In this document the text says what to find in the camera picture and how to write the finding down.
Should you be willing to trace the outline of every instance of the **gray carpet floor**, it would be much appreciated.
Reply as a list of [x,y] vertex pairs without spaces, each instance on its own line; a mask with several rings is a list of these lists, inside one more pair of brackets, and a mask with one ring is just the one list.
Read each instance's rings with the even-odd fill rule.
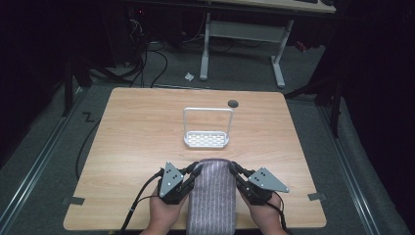
[[[157,49],[161,45],[154,44],[152,47]],[[213,46],[212,49],[220,51],[228,48],[222,45],[216,48]],[[183,47],[178,50],[166,45],[159,52],[167,57],[167,69],[156,86],[288,93],[308,83],[324,52],[324,48],[310,49],[304,53],[293,47],[286,48],[281,67],[287,87],[281,90],[276,86],[269,61],[269,56],[275,49],[274,44],[264,44],[255,48],[234,45],[226,52],[212,51],[209,78],[207,81],[200,81],[198,76],[202,48]],[[148,62],[144,69],[146,87],[162,71],[164,65],[162,56],[154,52],[148,53]],[[119,73],[126,70],[129,69],[113,69]],[[193,74],[195,79],[184,79],[187,72]],[[134,84],[135,87],[140,84],[138,80]],[[35,182],[8,234],[108,234],[108,231],[66,231],[63,221],[68,205],[63,205],[62,200],[73,194],[77,182],[75,168],[78,167],[81,171],[94,134],[87,139],[79,165],[76,165],[79,150],[88,132],[102,116],[112,89],[118,86],[125,84],[95,79],[90,89],[80,92],[84,95],[83,98],[73,111],[51,152],[50,161]],[[64,110],[63,99],[64,92],[61,88],[56,93],[54,101],[32,124],[18,150],[1,169],[0,212],[6,210],[49,135],[60,121]],[[337,157],[338,149],[333,144],[331,133],[327,131],[327,123],[319,113],[321,108],[314,106],[310,95],[299,96],[287,102],[317,191],[327,196],[327,199],[321,202],[327,225],[318,229],[294,228],[293,234],[367,234],[342,173]],[[339,141],[376,218],[379,234],[409,234],[373,167],[367,161],[344,103],[342,109]],[[86,121],[85,113],[90,113],[89,119],[93,121]]]

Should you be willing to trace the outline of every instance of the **person's right hand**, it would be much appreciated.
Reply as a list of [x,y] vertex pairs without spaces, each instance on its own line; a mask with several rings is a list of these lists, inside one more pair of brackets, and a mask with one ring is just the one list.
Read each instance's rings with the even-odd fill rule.
[[[264,235],[286,235],[287,233],[281,227],[280,214],[268,205],[254,206],[251,205],[248,199],[241,193],[242,198],[250,209],[251,217],[254,223],[258,226]],[[281,199],[272,194],[272,198],[268,203],[281,209]]]

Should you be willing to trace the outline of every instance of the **metal desk leg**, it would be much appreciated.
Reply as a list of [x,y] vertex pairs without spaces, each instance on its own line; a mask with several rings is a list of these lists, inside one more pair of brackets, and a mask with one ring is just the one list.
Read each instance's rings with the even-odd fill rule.
[[284,77],[283,77],[283,74],[281,74],[280,59],[281,59],[281,56],[283,55],[288,37],[290,36],[293,23],[294,23],[294,20],[288,21],[287,26],[281,38],[280,47],[278,48],[277,55],[271,57],[272,67],[274,68],[275,79],[277,80],[277,86],[279,88],[285,87]]
[[205,29],[205,48],[202,55],[202,64],[201,64],[201,80],[208,79],[208,40],[210,37],[210,13],[207,13],[207,22]]

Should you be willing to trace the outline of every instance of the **desk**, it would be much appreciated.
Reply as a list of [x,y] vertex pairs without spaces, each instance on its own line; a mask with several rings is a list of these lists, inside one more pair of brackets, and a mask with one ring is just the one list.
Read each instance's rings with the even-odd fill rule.
[[[183,109],[234,110],[230,141],[222,150],[188,149],[183,141]],[[281,193],[289,227],[322,227],[326,218],[284,96],[276,92],[116,88],[110,97],[64,221],[68,230],[118,230],[143,184],[166,161],[182,168],[194,161],[222,158],[248,169],[266,166],[290,193]],[[157,182],[143,196],[151,195]],[[174,229],[185,229],[185,204]],[[140,203],[128,229],[148,224],[148,201]],[[256,228],[237,194],[237,228]]]
[[[231,3],[256,7],[280,8],[295,11],[308,11],[315,13],[335,13],[336,8],[326,6],[320,1],[316,4],[294,0],[209,0],[210,2]],[[275,80],[279,88],[285,88],[284,77],[280,68],[280,60],[287,44],[288,37],[294,20],[288,20],[285,27],[264,26],[248,23],[227,23],[222,21],[210,21],[210,13],[207,13],[205,26],[205,47],[202,55],[200,79],[208,79],[208,44],[211,36],[230,37],[236,39],[249,39],[266,42],[278,42],[279,47],[275,56],[271,57]]]

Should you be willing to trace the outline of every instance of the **person's left hand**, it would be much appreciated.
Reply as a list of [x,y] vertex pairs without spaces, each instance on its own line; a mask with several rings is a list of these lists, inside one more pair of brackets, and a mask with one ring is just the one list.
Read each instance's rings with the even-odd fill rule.
[[165,235],[177,221],[181,208],[187,199],[186,197],[178,205],[168,205],[158,196],[157,188],[150,199],[150,222],[147,228],[140,235]]

